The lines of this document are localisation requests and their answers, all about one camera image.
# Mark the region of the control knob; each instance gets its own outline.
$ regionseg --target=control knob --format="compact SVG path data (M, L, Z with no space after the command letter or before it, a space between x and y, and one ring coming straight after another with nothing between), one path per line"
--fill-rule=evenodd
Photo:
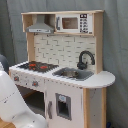
M19 81L19 77L18 76L15 76L14 77L14 81Z
M33 81L32 86L35 86L35 87L39 86L38 82L37 81Z

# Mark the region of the microwave window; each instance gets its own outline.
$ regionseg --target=microwave window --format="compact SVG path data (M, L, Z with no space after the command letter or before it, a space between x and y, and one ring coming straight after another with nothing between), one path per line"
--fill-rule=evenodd
M63 29L78 29L77 18L62 18Z

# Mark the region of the white tile backsplash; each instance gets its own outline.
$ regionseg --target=white tile backsplash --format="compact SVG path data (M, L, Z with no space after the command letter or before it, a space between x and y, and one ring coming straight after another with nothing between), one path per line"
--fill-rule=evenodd
M95 57L95 37L40 34L34 36L34 41L38 62L76 68L82 51L90 51ZM83 62L88 63L89 70L95 70L88 55L83 55Z

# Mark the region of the cabinet door handle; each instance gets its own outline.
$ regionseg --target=cabinet door handle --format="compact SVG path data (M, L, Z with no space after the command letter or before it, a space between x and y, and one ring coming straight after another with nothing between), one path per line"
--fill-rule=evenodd
M56 29L57 29L57 30L60 30L60 27L58 26L59 20L60 20L60 17L57 17L57 18L56 18Z
M48 115L49 115L49 119L52 119L51 107L52 107L52 101L49 101L49 104L48 104Z

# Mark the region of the toy sink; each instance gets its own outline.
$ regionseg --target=toy sink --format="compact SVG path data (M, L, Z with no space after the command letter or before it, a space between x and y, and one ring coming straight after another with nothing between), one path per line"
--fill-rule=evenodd
M71 74L77 74L75 77L71 77L69 75L63 75L64 73L70 73ZM78 80L78 81L83 81L88 79L90 76L92 76L94 73L91 71L85 71L85 70L80 70L80 69L74 69L74 68L62 68L56 72L53 73L54 76L62 77L62 78L67 78L67 79L72 79L72 80Z

